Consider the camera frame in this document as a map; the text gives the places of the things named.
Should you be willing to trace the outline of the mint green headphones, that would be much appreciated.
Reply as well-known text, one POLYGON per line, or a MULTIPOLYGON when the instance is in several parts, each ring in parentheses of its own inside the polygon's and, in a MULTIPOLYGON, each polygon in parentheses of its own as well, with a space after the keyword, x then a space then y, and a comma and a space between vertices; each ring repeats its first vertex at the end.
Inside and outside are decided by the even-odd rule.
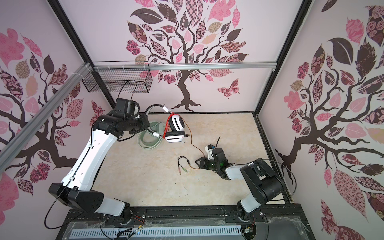
POLYGON ((161 142, 161 137, 156 137, 153 135, 153 132, 163 133, 165 130, 165 123, 153 121, 150 122, 149 130, 141 132, 138 136, 137 142, 139 147, 144 150, 152 150, 158 147, 161 142))

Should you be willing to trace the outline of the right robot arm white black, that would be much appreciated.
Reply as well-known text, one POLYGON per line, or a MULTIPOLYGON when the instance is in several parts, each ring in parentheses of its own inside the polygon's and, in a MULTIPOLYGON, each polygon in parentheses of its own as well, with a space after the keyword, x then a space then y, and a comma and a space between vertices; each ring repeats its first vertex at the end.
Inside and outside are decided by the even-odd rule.
POLYGON ((272 201, 284 192, 285 184, 265 159, 256 159, 246 164, 229 163, 222 148, 209 145, 207 157, 195 161, 203 170, 212 171, 222 179, 244 180, 250 193, 237 203, 237 215, 242 221, 249 221, 255 210, 272 201))

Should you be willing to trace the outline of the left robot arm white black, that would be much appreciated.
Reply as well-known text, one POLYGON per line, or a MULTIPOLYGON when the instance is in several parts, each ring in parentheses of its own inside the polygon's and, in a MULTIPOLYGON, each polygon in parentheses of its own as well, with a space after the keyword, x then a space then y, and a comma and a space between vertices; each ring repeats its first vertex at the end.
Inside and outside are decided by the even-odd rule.
POLYGON ((139 103, 117 99, 116 106, 101 115, 91 126, 90 139, 75 165, 60 183, 53 183, 49 193, 63 205, 85 213, 99 213, 127 223, 132 218, 129 203, 111 199, 92 189, 110 148, 123 140, 125 132, 134 136, 145 131, 150 123, 139 113, 139 103))

